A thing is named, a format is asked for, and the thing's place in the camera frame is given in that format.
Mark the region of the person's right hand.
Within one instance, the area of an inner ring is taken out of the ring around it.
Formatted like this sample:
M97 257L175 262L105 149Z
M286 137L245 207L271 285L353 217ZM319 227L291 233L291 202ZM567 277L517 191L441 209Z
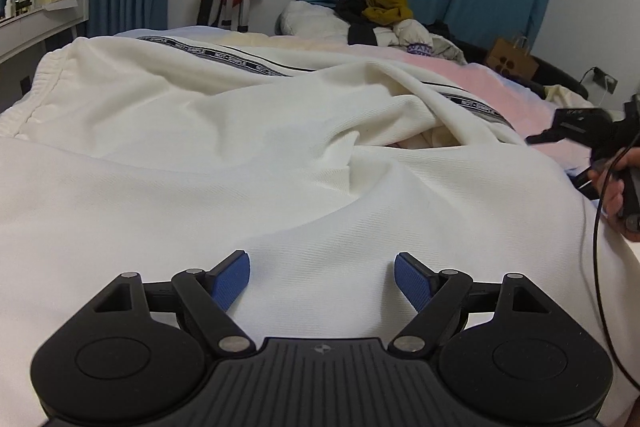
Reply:
M588 178L592 182L600 195L601 202L603 204L602 216L608 222L608 225L616 232L622 234L628 241L638 243L639 234L631 232L626 228L624 222L618 217L618 213L624 205L624 181L619 180L612 174L608 186L604 187L606 173L610 169L613 159L608 160L600 167L590 169L588 171Z

